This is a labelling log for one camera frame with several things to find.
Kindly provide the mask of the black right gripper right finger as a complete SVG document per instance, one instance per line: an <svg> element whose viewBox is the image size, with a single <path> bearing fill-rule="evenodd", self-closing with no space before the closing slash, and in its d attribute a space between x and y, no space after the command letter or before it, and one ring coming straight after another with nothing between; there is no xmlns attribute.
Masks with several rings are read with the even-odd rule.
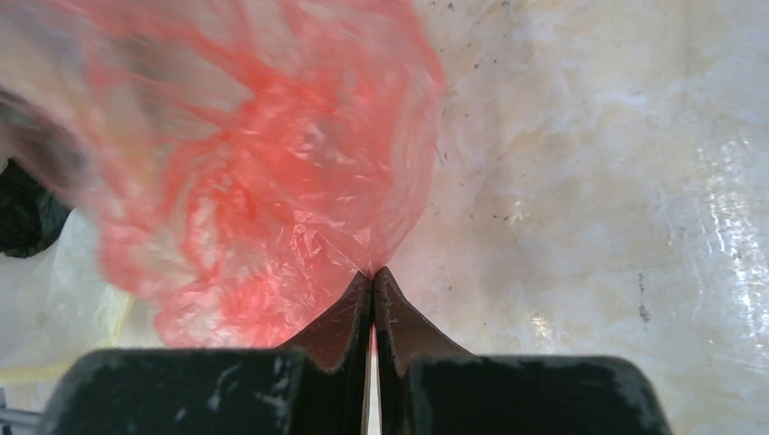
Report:
<svg viewBox="0 0 769 435"><path fill-rule="evenodd" d="M373 281L385 434L668 434L647 377L607 356L476 355Z"/></svg>

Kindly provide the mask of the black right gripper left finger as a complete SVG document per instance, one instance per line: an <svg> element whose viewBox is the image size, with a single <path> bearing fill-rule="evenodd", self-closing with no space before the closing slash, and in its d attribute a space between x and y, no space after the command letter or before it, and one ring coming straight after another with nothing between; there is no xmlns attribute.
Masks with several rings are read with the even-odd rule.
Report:
<svg viewBox="0 0 769 435"><path fill-rule="evenodd" d="M372 281L274 349L110 349L59 381L39 434L359 434Z"/></svg>

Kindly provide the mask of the red translucent trash bag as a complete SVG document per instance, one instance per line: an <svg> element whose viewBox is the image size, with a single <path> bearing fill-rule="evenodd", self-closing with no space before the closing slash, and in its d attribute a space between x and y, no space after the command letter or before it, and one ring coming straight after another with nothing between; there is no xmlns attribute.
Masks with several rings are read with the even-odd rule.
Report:
<svg viewBox="0 0 769 435"><path fill-rule="evenodd" d="M410 1L4 1L1 143L178 347L272 347L394 254L443 96Z"/></svg>

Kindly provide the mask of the large translucent white plastic bag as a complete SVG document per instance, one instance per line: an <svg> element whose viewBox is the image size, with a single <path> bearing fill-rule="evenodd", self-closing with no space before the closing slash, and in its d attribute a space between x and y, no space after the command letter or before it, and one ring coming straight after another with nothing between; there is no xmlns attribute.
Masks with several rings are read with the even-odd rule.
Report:
<svg viewBox="0 0 769 435"><path fill-rule="evenodd" d="M82 355L159 347L153 310L105 283L95 226L74 211L58 240L25 259L1 258L1 402L41 411Z"/></svg>

